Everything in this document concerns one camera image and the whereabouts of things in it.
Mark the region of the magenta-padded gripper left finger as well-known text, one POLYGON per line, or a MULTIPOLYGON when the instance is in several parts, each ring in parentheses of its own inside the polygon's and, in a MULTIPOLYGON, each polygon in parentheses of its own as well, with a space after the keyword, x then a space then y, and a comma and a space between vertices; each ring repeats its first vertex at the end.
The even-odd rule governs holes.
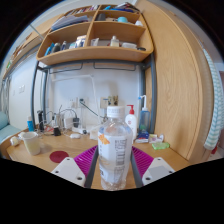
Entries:
POLYGON ((84 188, 92 185, 98 159, 98 146, 94 146, 75 158, 66 157, 52 171, 52 174, 84 188))

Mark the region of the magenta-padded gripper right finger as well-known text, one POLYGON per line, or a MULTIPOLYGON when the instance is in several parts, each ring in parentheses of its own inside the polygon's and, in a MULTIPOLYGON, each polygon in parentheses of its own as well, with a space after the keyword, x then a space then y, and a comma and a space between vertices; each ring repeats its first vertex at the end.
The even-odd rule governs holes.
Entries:
POLYGON ((175 172, 163 158, 153 158, 136 147, 132 147, 131 164, 137 188, 175 172))

